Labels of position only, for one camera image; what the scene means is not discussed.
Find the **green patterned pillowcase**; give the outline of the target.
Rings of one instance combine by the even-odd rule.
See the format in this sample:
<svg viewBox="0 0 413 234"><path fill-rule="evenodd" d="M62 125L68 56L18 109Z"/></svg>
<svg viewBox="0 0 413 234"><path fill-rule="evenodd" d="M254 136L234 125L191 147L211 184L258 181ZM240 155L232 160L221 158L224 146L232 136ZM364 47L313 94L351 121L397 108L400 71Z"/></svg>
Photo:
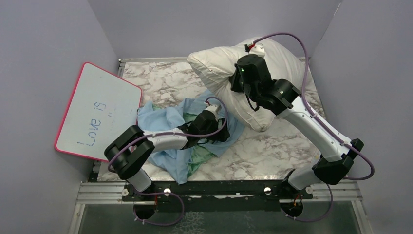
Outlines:
<svg viewBox="0 0 413 234"><path fill-rule="evenodd" d="M192 107L175 106L161 109L154 105L152 108L156 120L161 121L160 124L155 124L153 130L162 131L195 120L205 106L196 104ZM166 170L178 183L184 183L189 176L195 173L201 164L214 156L215 154L206 147L194 146L186 150L157 152L150 156L149 161L151 164Z"/></svg>

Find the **white pillow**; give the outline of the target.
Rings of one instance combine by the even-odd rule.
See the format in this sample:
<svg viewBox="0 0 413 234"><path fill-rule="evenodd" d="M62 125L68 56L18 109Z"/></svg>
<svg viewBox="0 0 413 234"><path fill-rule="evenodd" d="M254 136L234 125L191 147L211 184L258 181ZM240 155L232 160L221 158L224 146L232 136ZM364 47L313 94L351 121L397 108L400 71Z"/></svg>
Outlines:
<svg viewBox="0 0 413 234"><path fill-rule="evenodd" d="M256 103L247 101L245 93L234 92L231 89L230 77L235 74L235 64L245 56L244 45L254 41L247 39L235 46L219 46L189 54L187 62L205 87L226 105L227 110L242 124L256 132L266 131L273 122L275 115L263 107L253 111ZM291 51L272 39L259 42L264 48L264 59L271 75L267 84L272 87L275 80L285 79L306 91L315 91L313 76L307 73L303 80L305 65Z"/></svg>

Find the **light blue pillowcase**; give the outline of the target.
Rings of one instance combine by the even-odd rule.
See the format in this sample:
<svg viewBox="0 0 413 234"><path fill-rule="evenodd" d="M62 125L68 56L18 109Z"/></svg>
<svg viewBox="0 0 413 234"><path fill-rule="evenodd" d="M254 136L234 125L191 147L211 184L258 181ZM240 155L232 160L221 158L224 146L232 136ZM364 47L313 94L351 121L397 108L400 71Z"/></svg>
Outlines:
<svg viewBox="0 0 413 234"><path fill-rule="evenodd" d="M177 128L195 120L206 108L205 101L206 97L186 98L179 105L164 109L155 109L148 102L139 110L138 125L155 145L149 162L165 169L178 184L186 183L188 177L213 156L222 156L244 130L244 125L232 114L220 110L218 117L227 117L229 138L225 142L202 139L199 145L184 149L187 138L178 135Z"/></svg>

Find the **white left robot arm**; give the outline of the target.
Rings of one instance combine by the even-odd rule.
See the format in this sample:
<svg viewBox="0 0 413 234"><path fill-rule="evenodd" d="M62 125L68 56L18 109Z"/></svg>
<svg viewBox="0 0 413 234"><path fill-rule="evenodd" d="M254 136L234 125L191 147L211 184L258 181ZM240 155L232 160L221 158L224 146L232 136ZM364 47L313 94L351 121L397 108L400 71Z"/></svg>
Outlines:
<svg viewBox="0 0 413 234"><path fill-rule="evenodd" d="M225 119L219 119L217 111L205 109L195 120L164 132L144 131L132 125L105 149L104 156L110 171L131 184L139 199L147 200L153 194L152 180L142 167L151 154L188 149L203 139L225 142L229 137Z"/></svg>

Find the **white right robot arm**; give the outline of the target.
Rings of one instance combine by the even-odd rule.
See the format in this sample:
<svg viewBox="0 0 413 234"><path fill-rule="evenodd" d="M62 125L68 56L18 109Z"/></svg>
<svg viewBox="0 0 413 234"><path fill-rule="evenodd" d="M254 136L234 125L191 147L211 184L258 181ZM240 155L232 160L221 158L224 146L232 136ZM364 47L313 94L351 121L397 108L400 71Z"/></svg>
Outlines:
<svg viewBox="0 0 413 234"><path fill-rule="evenodd" d="M321 156L314 165L306 165L289 172L278 187L286 198L294 198L312 184L324 182L338 184L348 174L357 154L345 143L360 151L363 143L344 138L335 139L333 128L322 118L317 118L309 104L302 100L301 91L286 79L272 79L265 59L248 54L235 63L235 74L230 78L231 89L243 92L248 102L270 110L285 119L304 134L320 151Z"/></svg>

